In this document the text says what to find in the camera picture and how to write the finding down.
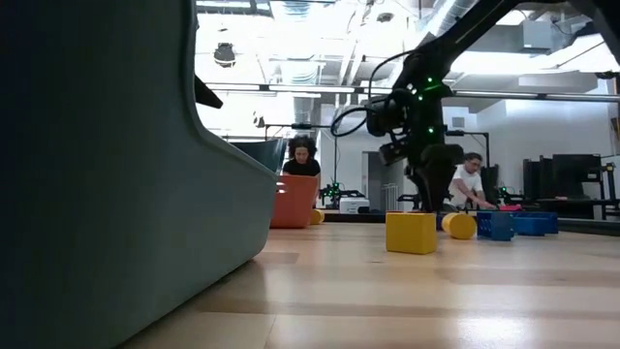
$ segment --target yellow block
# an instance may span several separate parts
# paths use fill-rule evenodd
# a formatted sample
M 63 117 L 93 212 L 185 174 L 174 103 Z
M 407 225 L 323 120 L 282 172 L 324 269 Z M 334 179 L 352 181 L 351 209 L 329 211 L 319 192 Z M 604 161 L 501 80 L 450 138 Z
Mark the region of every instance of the yellow block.
M 437 221 L 433 213 L 386 214 L 386 250 L 429 254 L 437 250 Z
M 326 215 L 320 209 L 313 209 L 310 216 L 310 224 L 317 225 L 323 223 Z
M 476 233 L 476 220 L 465 213 L 450 213 L 442 219 L 444 232 L 457 239 L 470 239 Z

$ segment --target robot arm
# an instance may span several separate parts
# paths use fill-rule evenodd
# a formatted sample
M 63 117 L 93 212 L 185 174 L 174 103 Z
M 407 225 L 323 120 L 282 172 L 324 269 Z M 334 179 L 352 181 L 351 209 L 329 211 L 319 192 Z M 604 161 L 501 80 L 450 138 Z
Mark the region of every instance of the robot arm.
M 448 195 L 455 165 L 462 158 L 459 145 L 445 144 L 441 100 L 451 95 L 442 83 L 452 62 L 523 0 L 480 0 L 443 36 L 413 50 L 403 63 L 403 71 L 388 96 L 368 102 L 366 127 L 375 137 L 388 134 L 391 143 L 380 148 L 389 165 L 407 159 L 406 176 L 418 187 L 422 209 L 441 209 Z M 556 4 L 563 0 L 539 0 Z M 608 0 L 573 0 L 574 6 L 590 16 L 609 48 L 620 57 L 618 33 L 610 25 Z

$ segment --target orange bin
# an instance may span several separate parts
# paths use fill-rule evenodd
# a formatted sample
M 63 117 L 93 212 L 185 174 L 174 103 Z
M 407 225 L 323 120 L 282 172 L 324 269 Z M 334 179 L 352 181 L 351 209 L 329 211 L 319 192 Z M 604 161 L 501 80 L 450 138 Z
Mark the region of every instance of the orange bin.
M 312 218 L 319 179 L 307 175 L 280 175 L 270 228 L 305 228 Z

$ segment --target yellow cube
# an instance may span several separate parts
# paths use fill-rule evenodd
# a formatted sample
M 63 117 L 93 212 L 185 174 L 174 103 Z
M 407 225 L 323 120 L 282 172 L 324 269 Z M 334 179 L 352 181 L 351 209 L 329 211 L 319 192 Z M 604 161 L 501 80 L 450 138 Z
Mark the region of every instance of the yellow cube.
M 386 214 L 386 250 L 429 254 L 437 250 L 437 218 L 433 213 Z

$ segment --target white t-shirt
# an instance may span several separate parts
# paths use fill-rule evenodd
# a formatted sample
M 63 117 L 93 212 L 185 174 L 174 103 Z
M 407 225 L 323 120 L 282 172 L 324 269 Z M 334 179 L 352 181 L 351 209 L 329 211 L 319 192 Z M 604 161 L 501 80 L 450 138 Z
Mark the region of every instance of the white t-shirt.
M 458 165 L 452 177 L 452 182 L 449 184 L 449 193 L 452 195 L 452 200 L 449 202 L 454 206 L 465 206 L 467 202 L 467 196 L 461 193 L 454 184 L 455 179 L 462 179 L 469 190 L 474 192 L 482 191 L 481 175 L 478 172 L 470 174 L 465 170 L 463 165 Z

